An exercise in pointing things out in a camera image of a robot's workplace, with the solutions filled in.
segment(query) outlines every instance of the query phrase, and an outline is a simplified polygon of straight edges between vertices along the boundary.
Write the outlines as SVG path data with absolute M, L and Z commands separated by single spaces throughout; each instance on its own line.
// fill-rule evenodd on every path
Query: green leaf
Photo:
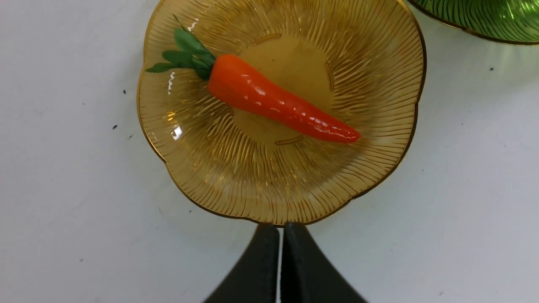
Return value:
M 206 58 L 206 60 L 202 60 L 202 59 L 199 59 L 198 56 L 192 56 L 192 61 L 196 65 L 201 66 L 206 69 L 211 69 L 211 67 L 213 66 L 213 62 L 208 63 L 208 59 L 209 58 Z
M 182 68 L 195 68 L 193 63 L 193 55 L 187 52 L 181 51 L 164 51 L 162 54 L 163 59 L 177 65 Z
M 174 41 L 181 51 L 190 52 L 199 56 L 213 57 L 213 55 L 204 47 L 202 42 L 183 26 L 174 29 Z
M 172 68 L 177 68 L 177 66 L 172 63 L 156 63 L 154 66 L 147 68 L 146 71 L 149 73 L 164 73 Z
M 197 68 L 195 69 L 195 73 L 202 80 L 206 80 L 206 81 L 210 80 L 211 70 Z

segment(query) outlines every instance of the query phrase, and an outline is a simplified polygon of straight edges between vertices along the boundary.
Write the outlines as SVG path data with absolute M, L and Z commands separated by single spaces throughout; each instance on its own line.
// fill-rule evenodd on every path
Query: bowl center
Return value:
M 331 70 L 327 56 L 309 42 L 281 34 L 257 39 L 239 57 L 269 80 L 327 111 L 333 100 Z M 231 108 L 235 124 L 252 139 L 268 145 L 291 144 L 302 140 L 300 133 L 237 108 Z

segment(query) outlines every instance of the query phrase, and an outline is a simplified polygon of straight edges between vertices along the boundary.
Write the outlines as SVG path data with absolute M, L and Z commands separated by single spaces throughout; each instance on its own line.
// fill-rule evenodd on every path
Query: gold rim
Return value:
M 418 11 L 422 12 L 424 15 L 427 15 L 431 19 L 434 19 L 434 20 L 436 20 L 436 21 L 438 21 L 438 22 L 440 22 L 440 23 L 442 23 L 444 25 L 447 25 L 449 27 L 452 27 L 454 29 L 458 29 L 458 30 L 467 32 L 470 35 L 476 36 L 476 37 L 484 39 L 484 40 L 488 40 L 488 41 L 492 41 L 492 42 L 496 42 L 496 43 L 500 43 L 500 44 L 517 45 L 517 46 L 539 45 L 539 41 L 518 42 L 518 41 L 497 39 L 497 38 L 494 38 L 494 37 L 483 35 L 482 33 L 478 33 L 478 32 L 476 32 L 476 31 L 474 31 L 474 30 L 472 30 L 470 28 L 464 27 L 464 26 L 456 24 L 456 23 L 449 22 L 449 21 L 447 21 L 445 19 L 442 19 L 442 18 L 436 16 L 435 14 L 429 12 L 424 7 L 419 5 L 415 0 L 409 0 L 408 2 L 410 2 L 410 4 L 412 4 L 412 6 L 414 8 L 416 8 Z
M 182 192 L 182 194 L 189 200 L 191 201 L 192 203 L 194 203 L 196 206 L 204 209 L 205 211 L 208 211 L 214 215 L 217 215 L 217 216 L 221 216 L 221 217 L 225 217 L 225 218 L 231 218 L 231 219 L 243 219 L 243 220 L 248 220 L 248 221 L 252 221 L 254 223 L 266 223 L 266 222 L 261 222 L 261 221 L 258 221 L 258 220 L 255 220 L 255 219 L 251 219 L 251 218 L 248 218 L 248 217 L 237 217 L 237 216 L 229 216 L 229 215 L 223 215 L 223 214 L 220 214 L 218 212 L 215 212 L 213 210 L 210 210 L 210 209 L 207 209 L 205 207 L 203 207 L 202 205 L 198 204 L 197 202 L 195 202 L 191 197 L 189 197 L 189 195 L 187 195 L 185 193 L 185 191 L 179 186 L 178 182 L 176 181 L 176 179 L 174 178 L 174 176 L 172 175 L 172 172 L 170 171 L 170 168 L 167 164 L 167 161 L 165 160 L 165 158 L 159 153 L 159 151 L 157 150 L 157 148 L 155 148 L 154 144 L 151 142 L 150 138 L 148 137 L 148 133 L 146 132 L 145 128 L 144 128 L 144 125 L 142 123 L 142 116 L 141 116 L 141 113 L 140 113 L 140 88 L 141 88 L 141 85 L 142 85 L 142 76 L 144 75 L 144 72 L 145 72 L 145 69 L 146 69 L 146 55 L 147 55 L 147 48 L 148 48 L 148 35 L 149 35 L 149 32 L 150 32 L 150 25 L 152 24 L 155 16 L 156 16 L 156 13 L 157 11 L 159 10 L 159 8 L 163 5 L 163 3 L 167 1 L 167 0 L 160 0 L 159 3 L 157 4 L 157 6 L 155 7 L 154 9 L 154 12 L 151 14 L 150 16 L 150 20 L 148 21 L 148 26 L 146 28 L 146 34 L 144 35 L 144 46 L 143 46 L 143 65 L 142 65 L 142 70 L 139 74 L 139 82 L 138 82 L 138 85 L 137 85 L 137 94 L 136 94 L 136 106 L 137 106 L 137 116 L 139 116 L 139 124 L 140 124 L 140 127 L 142 128 L 142 133 L 144 134 L 144 137 L 146 138 L 146 141 L 148 141 L 148 143 L 150 144 L 151 148 L 154 150 L 154 152 L 157 154 L 157 156 L 163 161 L 163 163 L 165 164 L 165 167 L 167 168 L 167 171 L 170 175 L 170 177 L 172 178 L 172 181 L 174 182 L 174 184 L 176 185 L 176 187 L 178 187 L 178 189 Z M 425 47 L 425 38 L 423 37 L 423 32 L 421 31 L 421 28 L 419 27 L 419 23 L 417 22 L 417 19 L 415 18 L 414 14 L 412 13 L 412 11 L 408 8 L 408 6 L 406 4 L 404 4 L 404 2 L 402 0 L 396 0 L 396 2 L 404 9 L 405 13 L 408 14 L 408 16 L 411 18 L 411 20 L 413 21 L 413 23 L 415 24 L 416 26 L 416 30 L 417 30 L 417 33 L 418 33 L 418 36 L 419 36 L 419 39 L 421 41 L 421 48 L 422 48 L 422 51 L 423 51 L 423 74 L 421 75 L 421 84 L 419 86 L 419 90 L 418 90 L 418 94 L 417 94 L 417 100 L 416 100 L 416 103 L 415 103 L 415 106 L 414 106 L 414 117 L 413 117 L 413 125 L 412 125 L 412 131 L 410 133 L 410 138 L 408 139 L 408 142 L 406 143 L 406 147 L 404 148 L 404 151 L 402 152 L 399 160 L 397 161 L 397 163 L 393 166 L 393 168 L 391 168 L 391 170 L 384 176 L 382 177 L 378 182 L 376 182 L 374 185 L 372 185 L 371 187 L 369 187 L 367 190 L 355 195 L 355 196 L 352 196 L 350 199 L 348 199 L 346 202 L 344 202 L 342 205 L 340 205 L 338 208 L 334 209 L 332 212 L 320 217 L 320 218 L 317 218 L 315 220 L 312 220 L 312 221 L 309 221 L 309 222 L 306 222 L 304 223 L 305 225 L 308 225 L 308 224 L 313 224 L 313 223 L 316 223 L 320 220 L 323 220 L 331 215 L 333 215 L 334 213 L 338 212 L 339 210 L 341 210 L 343 207 L 345 207 L 346 205 L 348 205 L 348 203 L 350 203 L 350 201 L 356 199 L 356 198 L 359 198 L 363 195 L 365 195 L 366 193 L 370 192 L 373 188 L 377 187 L 378 185 L 380 185 L 380 183 L 382 183 L 383 181 L 385 181 L 387 179 L 387 177 L 389 177 L 394 171 L 395 169 L 397 169 L 397 167 L 399 166 L 399 164 L 402 162 L 404 156 L 406 155 L 406 153 L 408 152 L 408 149 L 410 148 L 410 145 L 412 143 L 412 139 L 413 139 L 413 136 L 415 135 L 416 133 L 416 126 L 417 126 L 417 117 L 418 117 L 418 106 L 419 106 L 419 99 L 421 98 L 421 94 L 423 93 L 423 87 L 425 85 L 425 77 L 426 77 L 426 74 L 427 74 L 427 49 Z M 277 227 L 284 227 L 283 224 L 274 224 L 275 226 Z

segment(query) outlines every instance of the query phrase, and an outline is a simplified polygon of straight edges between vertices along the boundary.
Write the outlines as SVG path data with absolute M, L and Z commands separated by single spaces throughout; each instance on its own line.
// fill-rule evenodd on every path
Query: fake carrot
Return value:
M 330 142 L 353 143 L 358 131 L 321 111 L 307 100 L 287 92 L 254 67 L 232 54 L 216 58 L 186 28 L 174 30 L 179 51 L 164 51 L 168 63 L 146 69 L 160 73 L 172 68 L 191 68 L 208 80 L 210 93 L 226 104 L 264 116 L 310 137 Z

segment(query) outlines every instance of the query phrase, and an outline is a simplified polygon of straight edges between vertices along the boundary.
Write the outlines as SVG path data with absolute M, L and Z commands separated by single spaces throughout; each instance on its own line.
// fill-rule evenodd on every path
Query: black object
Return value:
M 260 224 L 249 246 L 205 303 L 275 303 L 279 232 Z M 368 303 L 335 270 L 305 226 L 286 223 L 282 303 Z

